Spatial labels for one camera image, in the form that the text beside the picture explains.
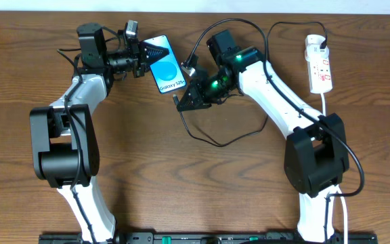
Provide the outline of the white power strip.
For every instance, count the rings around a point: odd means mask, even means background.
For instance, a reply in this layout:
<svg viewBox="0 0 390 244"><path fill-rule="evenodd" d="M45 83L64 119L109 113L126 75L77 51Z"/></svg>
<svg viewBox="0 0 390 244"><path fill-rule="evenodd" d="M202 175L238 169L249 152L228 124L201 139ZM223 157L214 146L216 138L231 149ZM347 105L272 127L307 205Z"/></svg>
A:
<svg viewBox="0 0 390 244"><path fill-rule="evenodd" d="M310 92L324 94L331 91L333 84L329 58L306 51L305 59L307 60Z"/></svg>

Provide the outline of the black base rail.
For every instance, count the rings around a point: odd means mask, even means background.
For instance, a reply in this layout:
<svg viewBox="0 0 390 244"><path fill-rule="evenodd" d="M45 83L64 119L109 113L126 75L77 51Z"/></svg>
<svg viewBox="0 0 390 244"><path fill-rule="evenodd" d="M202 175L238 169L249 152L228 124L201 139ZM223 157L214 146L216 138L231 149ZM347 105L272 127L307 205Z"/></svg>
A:
<svg viewBox="0 0 390 244"><path fill-rule="evenodd" d="M38 243L92 243L82 239L81 234L47 234L39 235ZM97 243L122 244L237 244L237 243L316 243L304 241L297 231L271 231L251 234L154 234L151 232L132 232L117 234L113 239ZM334 233L327 243L345 243L345 237L339 232ZM351 233L348 235L351 244L377 244L375 234Z"/></svg>

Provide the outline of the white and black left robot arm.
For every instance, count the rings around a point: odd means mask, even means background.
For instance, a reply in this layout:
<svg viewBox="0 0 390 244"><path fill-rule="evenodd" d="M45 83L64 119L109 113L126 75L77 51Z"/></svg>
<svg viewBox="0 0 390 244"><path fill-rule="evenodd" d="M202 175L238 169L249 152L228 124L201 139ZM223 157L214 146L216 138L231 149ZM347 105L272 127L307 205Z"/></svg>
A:
<svg viewBox="0 0 390 244"><path fill-rule="evenodd" d="M96 22L77 28L80 53L69 59L73 67L70 87L61 98L32 109L29 115L35 174L66 199L81 227L79 234L42 234L40 243L127 241L98 186L100 152L92 114L110 94L115 75L143 77L171 50L140 41L137 22L130 20L114 33L118 48L110 51L106 30Z"/></svg>

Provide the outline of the blue screen Galaxy smartphone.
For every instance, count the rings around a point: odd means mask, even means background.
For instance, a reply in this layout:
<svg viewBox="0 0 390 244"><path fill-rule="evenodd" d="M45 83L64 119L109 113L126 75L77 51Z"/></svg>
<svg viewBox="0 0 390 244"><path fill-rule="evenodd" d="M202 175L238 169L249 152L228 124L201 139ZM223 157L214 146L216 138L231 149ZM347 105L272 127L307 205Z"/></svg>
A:
<svg viewBox="0 0 390 244"><path fill-rule="evenodd" d="M146 39L146 43L164 47L169 54L150 66L152 76L160 94L169 93L186 86L186 80L179 67L169 39L166 35Z"/></svg>

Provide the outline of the white USB charger plug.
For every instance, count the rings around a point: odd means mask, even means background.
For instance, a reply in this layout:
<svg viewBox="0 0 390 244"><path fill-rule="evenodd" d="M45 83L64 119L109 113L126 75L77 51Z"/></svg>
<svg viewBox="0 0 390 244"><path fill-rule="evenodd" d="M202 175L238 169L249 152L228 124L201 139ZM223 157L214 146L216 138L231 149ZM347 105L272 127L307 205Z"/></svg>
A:
<svg viewBox="0 0 390 244"><path fill-rule="evenodd" d="M311 62L316 59L327 59L329 56L329 48L325 36L308 35L305 38L305 59Z"/></svg>

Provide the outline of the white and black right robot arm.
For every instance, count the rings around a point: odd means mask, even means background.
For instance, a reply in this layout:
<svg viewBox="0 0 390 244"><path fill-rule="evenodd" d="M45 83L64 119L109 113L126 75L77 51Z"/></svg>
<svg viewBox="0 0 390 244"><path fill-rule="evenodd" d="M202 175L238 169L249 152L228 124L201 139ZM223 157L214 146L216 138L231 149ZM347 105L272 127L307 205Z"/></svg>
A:
<svg viewBox="0 0 390 244"><path fill-rule="evenodd" d="M286 140L284 172L299 194L299 236L307 242L324 243L334 236L332 200L349 169L345 126L336 115L311 107L276 74L256 47L241 48L230 31L223 30L207 41L218 67L208 76L193 55L182 68L192 80L174 103L180 114L223 104L233 90L252 98Z"/></svg>

